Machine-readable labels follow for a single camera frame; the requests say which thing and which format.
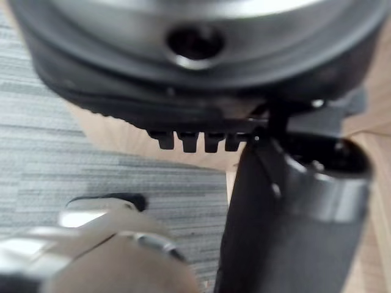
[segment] dark hole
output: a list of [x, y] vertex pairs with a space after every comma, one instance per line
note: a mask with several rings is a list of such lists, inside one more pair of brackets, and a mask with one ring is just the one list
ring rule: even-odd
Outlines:
[[184, 27], [171, 32], [167, 44], [176, 55], [190, 60], [207, 60], [222, 51], [224, 39], [210, 27]]

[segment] screw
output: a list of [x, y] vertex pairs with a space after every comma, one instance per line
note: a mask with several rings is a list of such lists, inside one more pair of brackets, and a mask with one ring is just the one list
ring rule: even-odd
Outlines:
[[173, 88], [173, 87], [169, 87], [168, 89], [167, 89], [167, 94], [169, 95], [169, 96], [175, 96], [175, 89]]
[[312, 161], [312, 165], [318, 170], [318, 171], [323, 171], [324, 170], [324, 165], [319, 162], [319, 161]]
[[271, 189], [273, 190], [274, 195], [276, 196], [276, 198], [282, 198], [280, 187], [276, 183], [273, 183], [271, 185]]
[[322, 99], [315, 99], [311, 102], [312, 107], [314, 108], [320, 108], [324, 105], [324, 101]]

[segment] black plastic tab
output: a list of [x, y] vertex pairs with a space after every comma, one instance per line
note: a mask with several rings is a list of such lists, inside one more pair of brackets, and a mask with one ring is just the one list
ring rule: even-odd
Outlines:
[[205, 133], [205, 152], [217, 153], [219, 142], [224, 139], [224, 133]]
[[174, 133], [165, 131], [148, 131], [151, 138], [159, 140], [159, 146], [162, 150], [174, 149]]
[[238, 151], [241, 142], [247, 142], [251, 137], [248, 133], [229, 134], [225, 140], [225, 151]]
[[185, 153], [195, 153], [197, 151], [198, 132], [181, 132], [178, 138], [182, 140], [183, 151]]

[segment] striped carpet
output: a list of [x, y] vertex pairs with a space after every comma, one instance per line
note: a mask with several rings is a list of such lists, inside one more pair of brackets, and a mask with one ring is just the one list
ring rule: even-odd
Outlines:
[[71, 198], [142, 192], [210, 292], [227, 212], [225, 175], [96, 150], [34, 74], [0, 11], [0, 235], [52, 225]]

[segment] circular hole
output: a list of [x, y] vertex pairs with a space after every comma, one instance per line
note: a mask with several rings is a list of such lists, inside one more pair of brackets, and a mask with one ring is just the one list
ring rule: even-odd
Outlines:
[[176, 29], [169, 34], [167, 44], [177, 64], [185, 67], [197, 67], [197, 63], [206, 67], [207, 62], [215, 58], [225, 45], [222, 35], [206, 26]]

